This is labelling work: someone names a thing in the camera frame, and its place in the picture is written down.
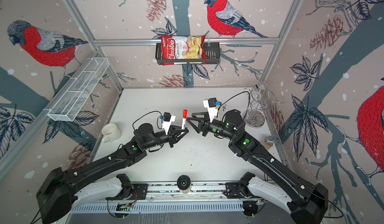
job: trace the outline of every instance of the white marker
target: white marker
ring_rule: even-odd
[[[183,122],[181,123],[181,129],[185,129],[185,121],[187,120],[187,110],[183,112]]]

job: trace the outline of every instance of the white table surface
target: white table surface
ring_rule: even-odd
[[[149,88],[149,89],[124,89],[118,105],[113,113],[111,123],[118,126],[121,138],[117,141],[101,143],[94,160],[98,160],[113,153],[119,144],[126,144],[133,135],[132,122],[142,115],[151,111],[169,112],[176,116],[172,125],[181,126],[183,110],[188,110],[188,117],[192,112],[206,112],[203,100],[216,97],[218,101],[225,102],[233,95],[244,91],[243,87],[213,87],[213,88]],[[218,118],[229,110],[237,109],[245,112],[248,103],[247,94],[240,94],[231,99],[219,110]],[[138,128],[142,123],[151,123],[154,131],[158,113],[151,113],[135,123]],[[264,173],[234,156],[228,147],[227,139],[215,138],[212,133],[202,136],[187,123],[189,133],[174,145],[171,149],[169,144],[153,153],[147,152],[147,156],[138,163],[110,173],[100,180],[109,179],[117,174],[125,173],[131,181],[176,181],[180,175],[188,175],[192,181],[231,181],[239,180],[247,171],[263,178]],[[267,123],[260,128],[246,126],[245,130],[262,140],[271,135]],[[275,145],[269,152],[279,161],[280,157]]]

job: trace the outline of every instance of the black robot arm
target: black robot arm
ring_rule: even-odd
[[[321,222],[328,206],[328,190],[320,183],[313,185],[302,179],[276,158],[274,158],[258,140],[245,131],[245,121],[240,111],[231,110],[225,114],[224,121],[209,120],[208,112],[192,113],[187,122],[198,133],[206,136],[209,132],[230,140],[229,148],[238,157],[258,167],[275,181],[292,199],[286,203],[291,217],[297,224]],[[244,196],[250,196],[245,188]]]
[[[187,133],[187,129],[174,125],[170,126],[168,134],[165,131],[154,133],[152,125],[144,123],[134,131],[130,142],[110,155],[79,168],[52,170],[36,194],[42,222],[52,223],[67,214],[78,199],[75,194],[90,183],[137,163],[147,155],[146,149],[167,142],[173,147]],[[118,178],[122,183],[127,179],[126,176]]]

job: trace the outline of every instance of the red bird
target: red bird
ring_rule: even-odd
[[[380,87],[371,97],[362,103],[358,111],[358,138],[351,138],[344,133],[344,141],[341,145],[345,144],[346,138],[361,144],[367,153],[376,162],[377,168],[371,174],[367,174],[364,170],[357,166],[368,178],[367,186],[371,186],[371,178],[373,175],[384,172],[384,86]]]
[[[46,31],[32,26],[30,23],[22,20],[13,22],[8,27],[8,36],[12,44],[20,44],[36,61],[41,64],[52,67],[63,67],[65,74],[65,65],[74,57],[76,50],[80,45],[87,44],[78,38],[71,38],[58,32]]]
[[[218,32],[218,37],[221,35],[235,37],[238,33],[254,33],[261,38],[266,38],[258,33],[228,0],[205,0],[204,3],[208,5],[208,23]]]

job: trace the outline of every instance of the circular camera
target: circular camera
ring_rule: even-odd
[[[177,187],[180,190],[187,190],[191,185],[191,179],[187,175],[181,175],[177,179]]]

